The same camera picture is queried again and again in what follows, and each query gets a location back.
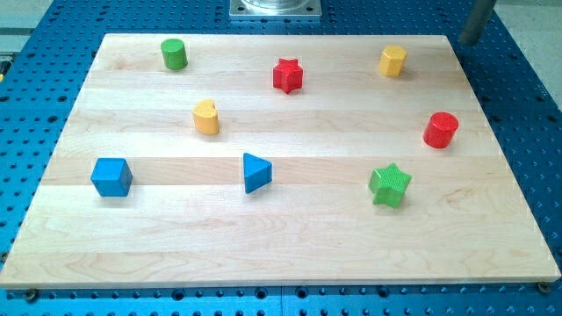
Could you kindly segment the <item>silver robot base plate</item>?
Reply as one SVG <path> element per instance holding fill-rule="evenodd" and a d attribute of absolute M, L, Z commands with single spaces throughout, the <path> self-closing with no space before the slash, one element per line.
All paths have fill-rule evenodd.
<path fill-rule="evenodd" d="M 320 0 L 230 0 L 229 16 L 234 19 L 318 19 Z"/>

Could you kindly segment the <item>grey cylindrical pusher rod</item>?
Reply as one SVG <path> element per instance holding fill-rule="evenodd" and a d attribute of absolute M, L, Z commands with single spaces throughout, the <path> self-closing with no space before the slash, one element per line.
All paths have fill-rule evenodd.
<path fill-rule="evenodd" d="M 458 42 L 465 46 L 475 46 L 486 24 L 492 16 L 496 0 L 474 0 L 465 25 L 458 36 Z"/>

